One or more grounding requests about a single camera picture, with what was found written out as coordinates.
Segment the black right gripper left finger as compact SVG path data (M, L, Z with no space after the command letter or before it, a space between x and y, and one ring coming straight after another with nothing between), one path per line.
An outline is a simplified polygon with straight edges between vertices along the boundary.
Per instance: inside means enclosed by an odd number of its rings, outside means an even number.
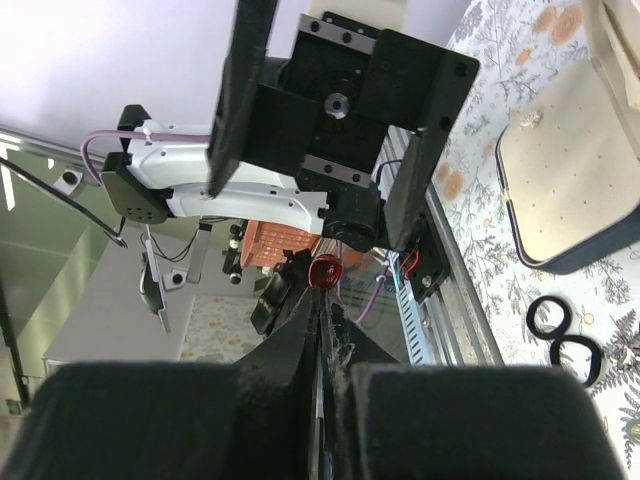
M5 479L312 479L316 291L309 251L285 268L288 321L233 363L92 362L37 392Z

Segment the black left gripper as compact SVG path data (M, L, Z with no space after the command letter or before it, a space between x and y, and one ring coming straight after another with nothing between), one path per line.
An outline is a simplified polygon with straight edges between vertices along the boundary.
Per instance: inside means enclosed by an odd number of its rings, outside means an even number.
M210 144L208 195L243 156L277 0L236 3ZM282 68L265 62L257 160L291 176L268 222L366 250L409 250L429 231L426 190L479 73L469 56L334 12L304 15Z

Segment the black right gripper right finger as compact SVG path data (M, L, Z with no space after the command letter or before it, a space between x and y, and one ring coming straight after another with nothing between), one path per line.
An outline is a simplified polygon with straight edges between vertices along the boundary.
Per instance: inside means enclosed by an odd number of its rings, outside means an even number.
M411 366L319 295L323 479L620 479L584 388L558 367Z

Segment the red bead earring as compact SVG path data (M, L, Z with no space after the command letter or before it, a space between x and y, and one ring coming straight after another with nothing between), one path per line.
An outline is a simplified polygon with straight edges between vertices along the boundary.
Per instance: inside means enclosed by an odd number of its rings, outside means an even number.
M314 258L308 270L308 281L312 287L334 288L344 272L340 258L332 254L321 254Z

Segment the cream navy jewelry box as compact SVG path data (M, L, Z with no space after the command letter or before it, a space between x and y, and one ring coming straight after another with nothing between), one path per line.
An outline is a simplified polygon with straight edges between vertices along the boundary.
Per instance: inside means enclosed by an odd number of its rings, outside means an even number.
M558 74L496 145L517 254L568 274L639 240L639 4L586 1L590 56ZM540 110L533 129L520 117Z

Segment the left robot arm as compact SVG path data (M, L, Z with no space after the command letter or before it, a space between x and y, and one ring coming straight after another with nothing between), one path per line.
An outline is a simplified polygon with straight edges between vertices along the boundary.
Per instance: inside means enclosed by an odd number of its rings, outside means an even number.
M114 209L156 225L229 216L353 249L425 238L424 196L479 72L405 35L402 1L313 1L292 53L267 53L277 5L240 1L211 127L126 107L100 178Z

